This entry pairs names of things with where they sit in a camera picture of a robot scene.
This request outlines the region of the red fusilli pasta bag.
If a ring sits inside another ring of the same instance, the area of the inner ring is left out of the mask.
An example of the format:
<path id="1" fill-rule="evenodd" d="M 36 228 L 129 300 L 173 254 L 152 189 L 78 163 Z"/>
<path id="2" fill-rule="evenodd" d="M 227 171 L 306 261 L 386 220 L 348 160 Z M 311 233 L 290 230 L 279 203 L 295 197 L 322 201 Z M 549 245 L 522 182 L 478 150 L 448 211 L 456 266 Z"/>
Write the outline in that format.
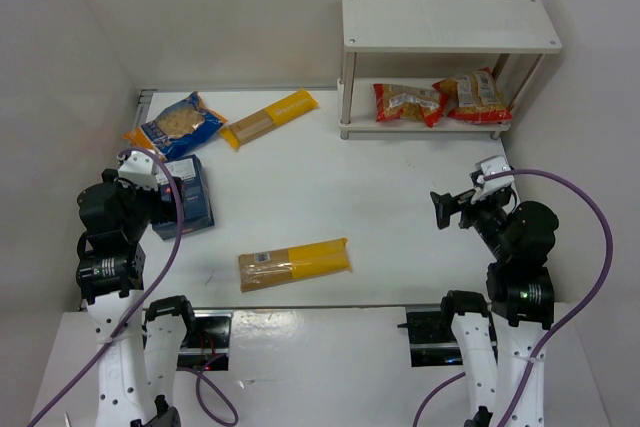
<path id="1" fill-rule="evenodd" d="M 443 117 L 448 96 L 434 88 L 374 83 L 376 121 L 409 120 L 433 128 Z"/>

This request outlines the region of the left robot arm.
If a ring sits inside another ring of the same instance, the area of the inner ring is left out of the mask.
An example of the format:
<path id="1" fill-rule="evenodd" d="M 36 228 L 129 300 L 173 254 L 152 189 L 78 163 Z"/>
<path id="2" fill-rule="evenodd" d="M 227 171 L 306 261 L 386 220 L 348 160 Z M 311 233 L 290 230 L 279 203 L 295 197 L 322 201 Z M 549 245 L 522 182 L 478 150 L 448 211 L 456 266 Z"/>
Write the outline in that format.
<path id="1" fill-rule="evenodd" d="M 136 180 L 106 169 L 78 198 L 84 232 L 77 244 L 76 282 L 93 322 L 99 375 L 99 426 L 178 426 L 173 382 L 180 344 L 194 316 L 183 296 L 148 303 L 146 228 L 183 217 L 180 182 L 163 196 L 156 178 Z"/>

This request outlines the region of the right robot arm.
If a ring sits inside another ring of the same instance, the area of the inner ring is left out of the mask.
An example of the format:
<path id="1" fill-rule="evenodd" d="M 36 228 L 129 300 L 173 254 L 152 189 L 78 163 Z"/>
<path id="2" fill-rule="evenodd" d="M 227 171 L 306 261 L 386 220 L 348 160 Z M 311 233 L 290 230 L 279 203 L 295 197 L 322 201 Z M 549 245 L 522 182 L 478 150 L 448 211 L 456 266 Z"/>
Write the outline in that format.
<path id="1" fill-rule="evenodd" d="M 554 323 L 555 295 L 546 267 L 559 227 L 545 205 L 526 201 L 505 210 L 507 187 L 474 202 L 473 191 L 430 195 L 439 229 L 452 215 L 474 229 L 495 260 L 485 294 L 451 290 L 441 301 L 442 324 L 458 343 L 470 399 L 468 426 L 544 423 L 544 354 L 535 349 Z"/>

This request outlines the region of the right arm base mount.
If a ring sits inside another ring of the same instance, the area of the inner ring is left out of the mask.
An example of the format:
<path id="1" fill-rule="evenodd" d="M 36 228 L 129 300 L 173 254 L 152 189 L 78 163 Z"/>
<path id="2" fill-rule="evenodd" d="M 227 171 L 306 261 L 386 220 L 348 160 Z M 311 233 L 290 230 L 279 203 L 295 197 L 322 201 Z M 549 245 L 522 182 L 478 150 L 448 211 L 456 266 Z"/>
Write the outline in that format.
<path id="1" fill-rule="evenodd" d="M 439 309 L 406 309 L 397 328 L 408 336 L 412 368 L 461 366 L 462 354 Z"/>

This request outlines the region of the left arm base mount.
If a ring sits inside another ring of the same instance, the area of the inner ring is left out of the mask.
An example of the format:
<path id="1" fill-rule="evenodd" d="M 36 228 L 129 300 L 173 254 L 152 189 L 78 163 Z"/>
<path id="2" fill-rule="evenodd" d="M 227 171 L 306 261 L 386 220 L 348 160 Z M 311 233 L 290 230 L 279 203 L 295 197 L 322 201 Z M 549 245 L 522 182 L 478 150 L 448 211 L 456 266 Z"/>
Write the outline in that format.
<path id="1" fill-rule="evenodd" d="M 143 324 L 147 368 L 226 371 L 230 335 L 229 313 L 197 316 L 168 309 L 159 312 L 148 309 Z"/>

